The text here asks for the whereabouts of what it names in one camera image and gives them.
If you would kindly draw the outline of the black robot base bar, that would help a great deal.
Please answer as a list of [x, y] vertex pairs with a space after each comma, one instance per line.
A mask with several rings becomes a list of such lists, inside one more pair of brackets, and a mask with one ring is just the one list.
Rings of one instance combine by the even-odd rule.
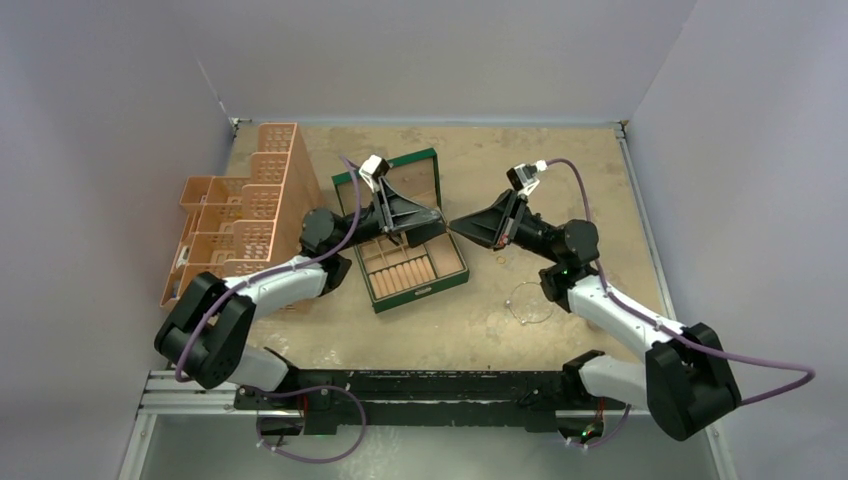
[[573, 363], [559, 370], [346, 370], [292, 367], [271, 390], [238, 388], [234, 406], [291, 411], [306, 435], [341, 426], [513, 427], [577, 435], [599, 410], [622, 402], [592, 397]]

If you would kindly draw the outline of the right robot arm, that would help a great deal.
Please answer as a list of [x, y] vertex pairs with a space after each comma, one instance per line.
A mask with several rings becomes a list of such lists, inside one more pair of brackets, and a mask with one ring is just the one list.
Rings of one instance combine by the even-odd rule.
[[589, 220], [552, 225], [527, 199], [504, 191], [490, 207], [450, 221], [452, 232], [490, 249], [515, 245], [552, 261], [539, 272], [548, 301], [599, 327], [641, 358], [621, 362], [591, 354], [571, 363], [561, 392], [576, 407], [597, 397], [647, 410], [669, 437], [683, 441], [742, 405], [717, 333], [687, 327], [633, 301], [594, 267], [599, 233]]

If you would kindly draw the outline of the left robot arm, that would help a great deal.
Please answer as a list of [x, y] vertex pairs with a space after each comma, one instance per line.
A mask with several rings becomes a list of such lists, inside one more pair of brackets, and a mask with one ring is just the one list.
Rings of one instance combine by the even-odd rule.
[[272, 408], [297, 399], [298, 382], [279, 355], [249, 346], [255, 320], [301, 300], [319, 298], [340, 286], [352, 263], [342, 250], [380, 236], [403, 236], [418, 246], [444, 233], [441, 211], [413, 201], [381, 180], [372, 201], [341, 216], [326, 208], [303, 218], [301, 251], [265, 270], [220, 278], [195, 276], [160, 328], [155, 350], [175, 366], [176, 381], [204, 389], [225, 382], [259, 390]]

